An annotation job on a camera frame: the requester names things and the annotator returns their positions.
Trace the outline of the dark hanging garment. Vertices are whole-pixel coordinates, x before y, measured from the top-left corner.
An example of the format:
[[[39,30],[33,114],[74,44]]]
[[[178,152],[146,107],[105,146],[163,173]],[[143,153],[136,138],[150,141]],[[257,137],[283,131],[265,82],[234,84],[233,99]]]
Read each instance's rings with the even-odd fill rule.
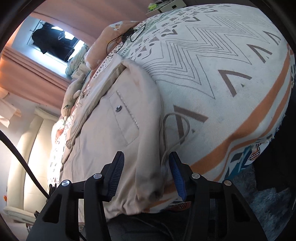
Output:
[[[32,33],[32,40],[43,54],[49,53],[64,62],[67,62],[74,52],[73,41],[66,38],[65,32],[55,29],[47,22]]]

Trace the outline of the cream padded headboard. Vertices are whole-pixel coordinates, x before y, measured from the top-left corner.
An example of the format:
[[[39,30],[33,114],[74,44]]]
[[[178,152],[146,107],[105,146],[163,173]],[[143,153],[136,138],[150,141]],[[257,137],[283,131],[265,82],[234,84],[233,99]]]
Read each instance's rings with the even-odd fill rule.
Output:
[[[16,146],[46,192],[49,191],[47,174],[52,149],[51,132],[58,119],[35,108],[34,118]],[[10,164],[6,196],[4,212],[15,221],[31,225],[36,220],[34,213],[40,212],[47,200],[16,158]]]

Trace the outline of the cream bedside table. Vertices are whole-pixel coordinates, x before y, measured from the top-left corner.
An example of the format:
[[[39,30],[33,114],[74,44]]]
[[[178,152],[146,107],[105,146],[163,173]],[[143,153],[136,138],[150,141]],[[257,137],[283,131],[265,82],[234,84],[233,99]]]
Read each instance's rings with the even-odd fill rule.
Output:
[[[182,0],[157,1],[157,2],[155,2],[155,4],[157,4],[158,7],[153,11],[147,10],[147,13],[146,13],[147,17],[186,7],[186,4]]]

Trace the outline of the crumpled light duvet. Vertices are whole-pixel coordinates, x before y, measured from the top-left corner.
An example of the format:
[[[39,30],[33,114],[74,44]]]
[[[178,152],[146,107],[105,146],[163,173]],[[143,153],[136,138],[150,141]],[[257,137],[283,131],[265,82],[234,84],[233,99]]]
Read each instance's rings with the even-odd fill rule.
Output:
[[[85,54],[88,52],[89,47],[84,44],[79,52],[69,60],[65,74],[70,76],[72,79],[77,79],[82,73],[86,76],[90,72],[90,68],[87,67],[85,62]]]

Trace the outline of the green item on nightstand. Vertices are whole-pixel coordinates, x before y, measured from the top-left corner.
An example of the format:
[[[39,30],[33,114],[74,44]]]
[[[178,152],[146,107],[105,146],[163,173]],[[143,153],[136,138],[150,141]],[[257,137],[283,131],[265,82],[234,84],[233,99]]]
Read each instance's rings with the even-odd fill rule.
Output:
[[[155,4],[155,3],[150,3],[149,6],[148,6],[148,10],[149,10],[149,11],[153,11],[153,10],[155,10],[157,7],[158,7],[157,4]]]

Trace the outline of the pink curtain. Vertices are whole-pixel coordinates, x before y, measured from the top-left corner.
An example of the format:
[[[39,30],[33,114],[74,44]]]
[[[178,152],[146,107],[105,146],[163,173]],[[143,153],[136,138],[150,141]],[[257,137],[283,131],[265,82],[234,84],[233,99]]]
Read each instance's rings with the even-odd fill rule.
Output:
[[[1,88],[12,94],[60,109],[69,83],[11,47],[1,52]]]
[[[105,27],[118,21],[143,21],[152,1],[45,1],[30,16],[51,23],[92,45]]]

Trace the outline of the right pink curtain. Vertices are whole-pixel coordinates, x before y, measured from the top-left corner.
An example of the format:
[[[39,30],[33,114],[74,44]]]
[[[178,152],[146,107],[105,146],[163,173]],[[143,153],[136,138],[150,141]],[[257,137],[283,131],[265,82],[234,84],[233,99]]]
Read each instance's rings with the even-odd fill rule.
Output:
[[[30,16],[51,23],[92,45],[105,27],[118,21],[143,21],[152,1],[45,1]]]

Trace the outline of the left pink curtain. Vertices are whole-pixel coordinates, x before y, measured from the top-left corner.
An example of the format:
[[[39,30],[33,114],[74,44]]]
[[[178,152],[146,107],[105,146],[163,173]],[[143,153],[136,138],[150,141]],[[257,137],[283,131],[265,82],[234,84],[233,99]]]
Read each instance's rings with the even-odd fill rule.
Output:
[[[11,47],[1,52],[1,88],[12,94],[60,109],[69,83]]]

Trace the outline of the beige plush toy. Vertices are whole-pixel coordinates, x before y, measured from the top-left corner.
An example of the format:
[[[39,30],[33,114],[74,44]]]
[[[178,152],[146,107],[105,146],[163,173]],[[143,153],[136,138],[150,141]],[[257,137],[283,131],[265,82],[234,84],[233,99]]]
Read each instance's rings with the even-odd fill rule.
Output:
[[[82,73],[76,80],[74,80],[67,88],[64,95],[63,104],[61,108],[61,115],[63,118],[67,118],[71,114],[71,110],[76,102],[76,99],[81,94],[83,82],[86,75]]]

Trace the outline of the patterned white bedspread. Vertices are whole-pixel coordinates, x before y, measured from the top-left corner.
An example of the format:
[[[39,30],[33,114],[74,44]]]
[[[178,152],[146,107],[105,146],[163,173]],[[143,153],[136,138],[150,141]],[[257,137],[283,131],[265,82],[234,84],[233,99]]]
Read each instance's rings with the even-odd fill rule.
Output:
[[[135,61],[158,86],[172,151],[211,181],[250,165],[279,129],[293,87],[295,57],[284,36],[259,9],[204,4],[148,18],[143,33],[117,53]],[[90,81],[110,63],[106,57]],[[48,184],[57,185],[77,106],[52,129]]]

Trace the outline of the orange cartoon pillow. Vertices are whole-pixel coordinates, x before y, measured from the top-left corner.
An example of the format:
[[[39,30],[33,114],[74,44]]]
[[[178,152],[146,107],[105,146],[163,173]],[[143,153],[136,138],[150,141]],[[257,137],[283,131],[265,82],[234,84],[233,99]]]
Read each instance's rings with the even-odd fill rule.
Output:
[[[84,59],[90,70],[95,70],[118,44],[116,38],[126,33],[130,28],[139,24],[139,21],[119,21],[108,25],[93,43]]]

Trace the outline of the white hanging shirt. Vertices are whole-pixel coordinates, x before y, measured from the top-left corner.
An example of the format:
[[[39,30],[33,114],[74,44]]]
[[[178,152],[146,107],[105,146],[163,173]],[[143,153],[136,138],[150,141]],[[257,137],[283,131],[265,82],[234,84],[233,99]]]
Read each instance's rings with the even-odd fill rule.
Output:
[[[4,125],[6,128],[10,125],[10,120],[13,116],[21,117],[21,111],[7,102],[5,100],[6,97],[9,96],[9,92],[3,88],[1,88],[1,97],[0,97],[0,114],[1,114],[1,124]]]

